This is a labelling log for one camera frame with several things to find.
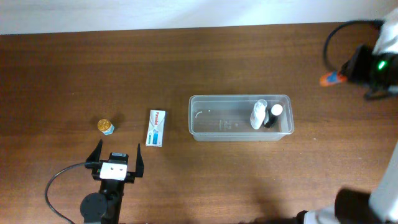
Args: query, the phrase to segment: small jar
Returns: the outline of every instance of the small jar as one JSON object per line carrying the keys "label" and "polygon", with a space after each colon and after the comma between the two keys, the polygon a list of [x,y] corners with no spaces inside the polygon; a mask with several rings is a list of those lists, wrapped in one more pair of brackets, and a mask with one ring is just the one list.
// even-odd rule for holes
{"label": "small jar", "polygon": [[113,133],[114,126],[108,119],[101,119],[98,122],[98,129],[104,133],[104,135],[109,135]]}

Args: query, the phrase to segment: white box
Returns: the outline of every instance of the white box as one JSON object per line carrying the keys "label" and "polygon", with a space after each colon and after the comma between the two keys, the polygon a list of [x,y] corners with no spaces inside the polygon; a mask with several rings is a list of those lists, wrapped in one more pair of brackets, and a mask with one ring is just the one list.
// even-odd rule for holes
{"label": "white box", "polygon": [[151,110],[146,146],[162,147],[166,111]]}

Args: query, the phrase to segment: wood grain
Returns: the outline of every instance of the wood grain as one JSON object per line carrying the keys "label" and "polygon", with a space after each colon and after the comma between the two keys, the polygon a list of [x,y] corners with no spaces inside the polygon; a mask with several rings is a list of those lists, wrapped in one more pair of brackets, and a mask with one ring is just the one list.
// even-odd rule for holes
{"label": "wood grain", "polygon": [[[0,36],[0,222],[61,223],[44,188],[82,162],[102,138],[134,155],[149,110],[166,110],[164,146],[142,147],[144,178],[127,185],[121,223],[238,223],[291,217],[332,204],[342,186],[370,191],[398,134],[397,99],[365,102],[365,89],[321,88],[325,37],[337,24],[127,30]],[[366,26],[330,45],[341,65]],[[277,142],[196,142],[192,95],[286,94],[295,131]],[[116,130],[104,136],[96,122]],[[129,169],[134,168],[131,162]],[[50,188],[54,207],[77,223],[99,182],[83,168]]]}

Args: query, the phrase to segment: white wall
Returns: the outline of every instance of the white wall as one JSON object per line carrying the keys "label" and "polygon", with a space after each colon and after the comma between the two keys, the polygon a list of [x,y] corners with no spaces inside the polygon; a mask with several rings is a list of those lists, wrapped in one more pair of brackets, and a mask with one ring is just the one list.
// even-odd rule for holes
{"label": "white wall", "polygon": [[0,0],[0,34],[338,22],[398,0]]}

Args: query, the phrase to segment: black bottle with white cap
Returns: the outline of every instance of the black bottle with white cap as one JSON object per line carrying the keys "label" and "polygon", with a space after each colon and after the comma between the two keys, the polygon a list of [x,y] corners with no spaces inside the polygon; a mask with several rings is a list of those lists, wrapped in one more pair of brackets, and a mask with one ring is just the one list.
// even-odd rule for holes
{"label": "black bottle with white cap", "polygon": [[284,108],[280,104],[272,106],[271,109],[267,110],[267,117],[264,120],[266,128],[271,128],[278,120],[278,116],[282,114]]}

